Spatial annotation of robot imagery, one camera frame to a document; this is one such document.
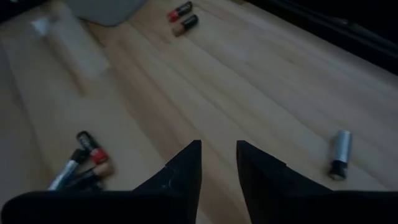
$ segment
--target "wooden floor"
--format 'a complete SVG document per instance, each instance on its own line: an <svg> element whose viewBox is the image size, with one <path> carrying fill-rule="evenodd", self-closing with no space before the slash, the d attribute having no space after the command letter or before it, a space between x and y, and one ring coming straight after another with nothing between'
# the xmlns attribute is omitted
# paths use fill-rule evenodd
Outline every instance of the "wooden floor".
<svg viewBox="0 0 398 224"><path fill-rule="evenodd" d="M55 41L32 25L44 8L0 27L15 85L8 93L21 101L2 110L25 113L31 134L17 142L40 151L51 173L43 186L85 129L111 154L113 190L137 187L201 139L198 223L249 223L236 169L238 139L332 189L398 190L397 76L227 0L193 0L200 24L176 38L165 15L182 2L148 0L117 27L60 25ZM330 141L341 128L353 132L352 160L348 179L333 182L325 173Z"/></svg>

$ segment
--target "gray object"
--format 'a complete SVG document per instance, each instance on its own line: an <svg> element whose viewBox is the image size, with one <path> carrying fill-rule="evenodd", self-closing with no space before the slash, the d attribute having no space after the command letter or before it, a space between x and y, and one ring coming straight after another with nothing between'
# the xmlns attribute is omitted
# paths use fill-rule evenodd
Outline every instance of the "gray object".
<svg viewBox="0 0 398 224"><path fill-rule="evenodd" d="M65 0L75 15L82 19L116 26L126 21L146 0Z"/></svg>
<svg viewBox="0 0 398 224"><path fill-rule="evenodd" d="M335 158L331 164L329 176L333 180L345 180L349 155L351 154L352 134L346 130L340 130L335 142Z"/></svg>

